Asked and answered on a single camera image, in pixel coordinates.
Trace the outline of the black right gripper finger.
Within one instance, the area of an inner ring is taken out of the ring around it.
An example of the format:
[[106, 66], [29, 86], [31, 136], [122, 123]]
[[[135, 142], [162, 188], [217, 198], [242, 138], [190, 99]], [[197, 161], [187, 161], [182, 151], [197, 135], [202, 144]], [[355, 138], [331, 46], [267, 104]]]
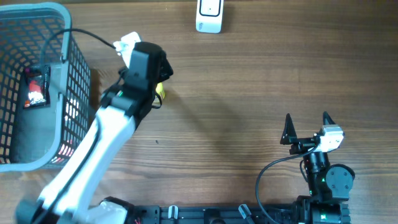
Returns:
[[297, 133], [295, 132], [294, 124], [289, 113], [286, 114], [284, 130], [280, 139], [280, 144], [289, 145], [297, 143]]
[[323, 124], [324, 125], [335, 125], [335, 122], [332, 120], [332, 118], [326, 111], [323, 112]]

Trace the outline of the yellow capped bottle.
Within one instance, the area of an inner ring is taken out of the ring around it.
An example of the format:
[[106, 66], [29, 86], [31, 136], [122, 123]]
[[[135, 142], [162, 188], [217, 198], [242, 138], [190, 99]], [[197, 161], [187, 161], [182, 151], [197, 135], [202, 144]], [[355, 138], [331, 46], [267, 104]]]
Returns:
[[155, 97], [155, 100], [154, 100], [154, 103], [155, 104], [160, 104], [160, 100], [164, 100], [164, 98], [165, 98], [165, 90], [164, 90], [164, 86], [163, 86], [163, 83], [162, 82], [160, 82], [160, 83], [158, 83], [157, 84], [157, 86], [156, 86], [156, 93], [160, 96], [159, 98], [156, 96]]

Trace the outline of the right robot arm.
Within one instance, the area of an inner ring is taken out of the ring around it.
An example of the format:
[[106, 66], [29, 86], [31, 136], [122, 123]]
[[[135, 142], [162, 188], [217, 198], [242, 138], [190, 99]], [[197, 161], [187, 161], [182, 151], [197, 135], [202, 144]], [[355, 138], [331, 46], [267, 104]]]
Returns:
[[327, 112], [323, 126], [309, 138], [298, 138], [292, 118], [286, 115], [280, 143], [289, 145], [289, 153], [302, 159], [300, 170], [305, 177], [309, 196], [299, 196], [292, 204], [292, 223], [349, 223], [349, 192], [355, 173], [343, 164], [330, 164], [328, 153], [337, 150], [345, 133]]

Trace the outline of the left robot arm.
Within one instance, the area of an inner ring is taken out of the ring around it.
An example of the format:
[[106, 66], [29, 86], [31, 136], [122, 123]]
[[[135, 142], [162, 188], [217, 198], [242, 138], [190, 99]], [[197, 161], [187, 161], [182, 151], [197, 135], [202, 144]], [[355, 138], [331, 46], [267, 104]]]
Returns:
[[117, 152], [147, 114], [159, 105], [157, 84], [173, 75], [167, 54], [157, 44], [137, 42], [124, 83], [109, 87], [101, 98], [95, 121], [65, 167], [41, 191], [36, 201], [23, 199], [16, 208], [18, 223], [124, 223], [123, 203], [90, 207], [93, 194]]

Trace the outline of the white barcode scanner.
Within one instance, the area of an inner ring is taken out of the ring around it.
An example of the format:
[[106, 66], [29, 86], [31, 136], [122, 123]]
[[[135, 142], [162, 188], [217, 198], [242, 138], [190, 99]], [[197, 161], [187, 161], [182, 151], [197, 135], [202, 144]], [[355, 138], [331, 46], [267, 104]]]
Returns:
[[198, 0], [196, 30], [202, 33], [221, 32], [224, 0]]

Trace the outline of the black red snack packet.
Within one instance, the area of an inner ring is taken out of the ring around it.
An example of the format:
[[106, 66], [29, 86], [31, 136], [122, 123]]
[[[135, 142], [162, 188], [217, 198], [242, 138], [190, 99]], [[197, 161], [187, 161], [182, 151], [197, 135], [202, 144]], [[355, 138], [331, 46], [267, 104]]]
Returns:
[[51, 69], [48, 65], [24, 69], [27, 93], [24, 109], [43, 107], [50, 104], [49, 83]]

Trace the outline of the grey plastic mesh basket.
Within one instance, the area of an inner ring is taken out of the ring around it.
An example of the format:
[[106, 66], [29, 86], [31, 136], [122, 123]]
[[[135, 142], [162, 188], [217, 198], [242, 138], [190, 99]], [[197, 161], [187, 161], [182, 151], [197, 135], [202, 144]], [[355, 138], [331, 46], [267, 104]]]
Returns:
[[[91, 72], [54, 2], [1, 7], [1, 171], [63, 167], [88, 131]], [[24, 69], [51, 69], [50, 104], [24, 109]]]

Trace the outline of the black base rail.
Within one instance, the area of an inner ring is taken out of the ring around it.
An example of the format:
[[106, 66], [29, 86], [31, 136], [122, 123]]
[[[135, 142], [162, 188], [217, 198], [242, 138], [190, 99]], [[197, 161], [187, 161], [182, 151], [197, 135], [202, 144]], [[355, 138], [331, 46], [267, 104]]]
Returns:
[[127, 216], [130, 224], [268, 224], [319, 223], [350, 224], [348, 206], [299, 203], [265, 205], [264, 215], [259, 207], [246, 204], [232, 207], [169, 207], [136, 206]]

